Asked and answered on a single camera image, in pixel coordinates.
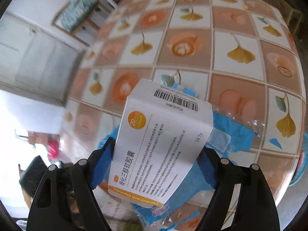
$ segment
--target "white cabinet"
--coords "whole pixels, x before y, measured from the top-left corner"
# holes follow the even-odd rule
[[[0,82],[6,85],[62,101],[78,55],[11,15],[0,19]]]

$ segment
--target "white box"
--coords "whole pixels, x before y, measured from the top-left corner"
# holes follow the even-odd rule
[[[213,129],[210,103],[141,79],[128,96],[108,191],[143,207],[163,206]]]

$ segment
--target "checkered pattern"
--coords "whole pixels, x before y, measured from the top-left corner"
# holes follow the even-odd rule
[[[87,157],[120,123],[126,95],[141,78],[161,83],[178,73],[200,99],[265,124],[249,152],[230,158],[258,163],[279,202],[301,151],[306,95],[292,36],[279,11],[261,0],[123,0],[82,60],[62,149],[75,160]],[[292,130],[282,129],[288,116]],[[236,187],[230,216],[238,194]]]

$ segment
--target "orange circle label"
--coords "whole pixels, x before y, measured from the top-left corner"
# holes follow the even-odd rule
[[[139,111],[133,111],[128,115],[128,124],[134,129],[142,129],[146,122],[144,114]]]

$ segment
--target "barcode label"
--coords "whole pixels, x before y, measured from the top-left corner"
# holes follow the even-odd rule
[[[166,100],[168,102],[172,102],[172,103],[175,103],[179,106],[183,106],[185,108],[189,108],[191,110],[198,112],[198,104],[197,103],[190,102],[190,101],[183,99],[183,98],[180,98],[176,95],[172,95],[172,94],[163,92],[161,90],[156,90],[156,92],[154,93],[154,96],[161,98],[163,100]]]

